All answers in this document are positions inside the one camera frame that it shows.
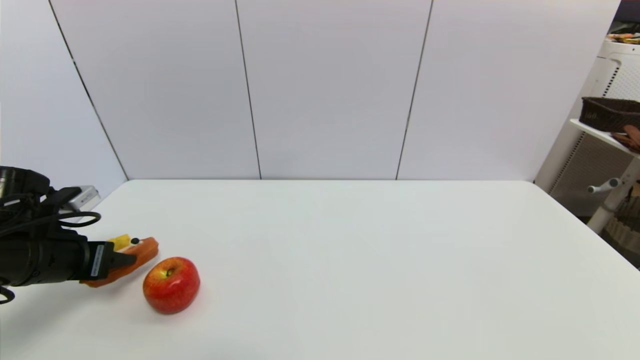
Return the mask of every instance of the brown object on shelf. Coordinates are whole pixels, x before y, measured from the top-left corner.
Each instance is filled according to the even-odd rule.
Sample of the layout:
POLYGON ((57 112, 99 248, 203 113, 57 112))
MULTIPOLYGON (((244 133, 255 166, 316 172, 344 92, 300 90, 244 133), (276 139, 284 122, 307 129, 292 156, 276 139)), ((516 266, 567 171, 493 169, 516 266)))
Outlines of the brown object on shelf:
POLYGON ((606 97, 583 97, 579 120, 596 130, 622 133, 625 125, 640 127, 640 102, 606 97))
POLYGON ((640 130, 633 125, 625 125, 623 129, 626 134, 611 133, 611 136, 630 151, 640 154, 640 130))
POLYGON ((119 278, 130 274, 133 270, 141 267, 158 254, 158 242, 154 238, 142 239, 139 244, 125 249, 122 253, 135 255, 136 262, 133 265, 113 269, 109 272, 109 276, 107 276, 106 279, 81 281, 80 283, 87 284, 92 288, 99 288, 100 286, 110 284, 119 278))

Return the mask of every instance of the wicker basket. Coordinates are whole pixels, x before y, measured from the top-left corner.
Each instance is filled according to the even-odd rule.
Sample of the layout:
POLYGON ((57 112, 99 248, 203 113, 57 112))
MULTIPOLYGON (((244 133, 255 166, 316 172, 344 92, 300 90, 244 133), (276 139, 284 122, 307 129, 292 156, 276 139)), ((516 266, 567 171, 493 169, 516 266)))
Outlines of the wicker basket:
POLYGON ((580 122, 594 129, 612 133, 624 133, 624 125, 633 125, 640 129, 640 102, 583 97, 580 122))

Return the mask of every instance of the white table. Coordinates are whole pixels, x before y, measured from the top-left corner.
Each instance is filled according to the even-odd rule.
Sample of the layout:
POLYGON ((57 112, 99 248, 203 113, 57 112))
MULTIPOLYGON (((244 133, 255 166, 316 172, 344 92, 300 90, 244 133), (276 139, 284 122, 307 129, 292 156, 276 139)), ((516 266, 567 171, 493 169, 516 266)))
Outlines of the white table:
POLYGON ((640 272, 529 183, 131 181, 96 210, 91 239, 193 260, 196 300, 151 310, 152 264, 14 288, 1 359, 640 358, 640 272))

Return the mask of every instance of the white shelf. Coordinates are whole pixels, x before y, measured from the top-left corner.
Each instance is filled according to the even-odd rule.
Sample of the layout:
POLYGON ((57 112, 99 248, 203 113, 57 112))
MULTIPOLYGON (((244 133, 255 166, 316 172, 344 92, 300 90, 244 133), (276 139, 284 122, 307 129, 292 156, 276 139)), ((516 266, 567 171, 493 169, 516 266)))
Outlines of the white shelf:
POLYGON ((578 129, 584 131, 585 133, 594 136, 602 141, 604 141, 605 143, 608 143, 611 146, 617 147, 618 149, 626 152, 627 154, 631 154, 635 157, 640 158, 640 154, 636 154, 634 152, 629 151, 628 148, 626 148, 624 145, 622 145, 621 143, 619 143, 616 139, 614 139, 610 133, 606 133, 605 131, 600 131, 600 130, 596 130, 594 128, 592 128, 591 126, 585 125, 583 123, 581 123, 578 119, 571 119, 569 120, 569 122, 571 122, 571 124, 575 127, 577 127, 578 129))

